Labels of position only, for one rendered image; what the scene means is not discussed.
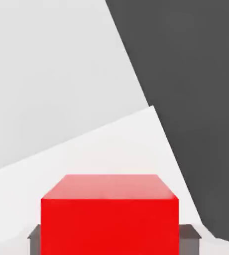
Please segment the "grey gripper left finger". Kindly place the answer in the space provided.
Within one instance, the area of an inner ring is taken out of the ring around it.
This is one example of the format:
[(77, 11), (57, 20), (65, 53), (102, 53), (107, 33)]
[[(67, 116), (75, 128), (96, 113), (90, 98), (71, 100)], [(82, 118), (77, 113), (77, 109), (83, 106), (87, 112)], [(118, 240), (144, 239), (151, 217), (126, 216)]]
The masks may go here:
[(40, 255), (40, 224), (24, 228), (16, 237), (0, 243), (0, 255)]

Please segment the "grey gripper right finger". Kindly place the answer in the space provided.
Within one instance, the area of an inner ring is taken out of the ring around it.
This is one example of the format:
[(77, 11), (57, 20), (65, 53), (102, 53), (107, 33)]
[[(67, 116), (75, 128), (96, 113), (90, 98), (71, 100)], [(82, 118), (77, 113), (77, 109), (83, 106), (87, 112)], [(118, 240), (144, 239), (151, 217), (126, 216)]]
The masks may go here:
[(205, 226), (179, 226), (179, 255), (229, 255), (229, 242), (215, 238)]

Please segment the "small red cube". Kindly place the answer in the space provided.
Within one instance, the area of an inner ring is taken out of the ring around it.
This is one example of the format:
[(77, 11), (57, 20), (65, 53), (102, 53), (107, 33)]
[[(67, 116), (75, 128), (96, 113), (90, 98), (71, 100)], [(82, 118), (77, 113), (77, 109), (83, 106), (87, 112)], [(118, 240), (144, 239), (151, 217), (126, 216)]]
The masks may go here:
[(179, 200), (157, 175), (66, 175), (41, 198), (41, 255), (179, 255)]

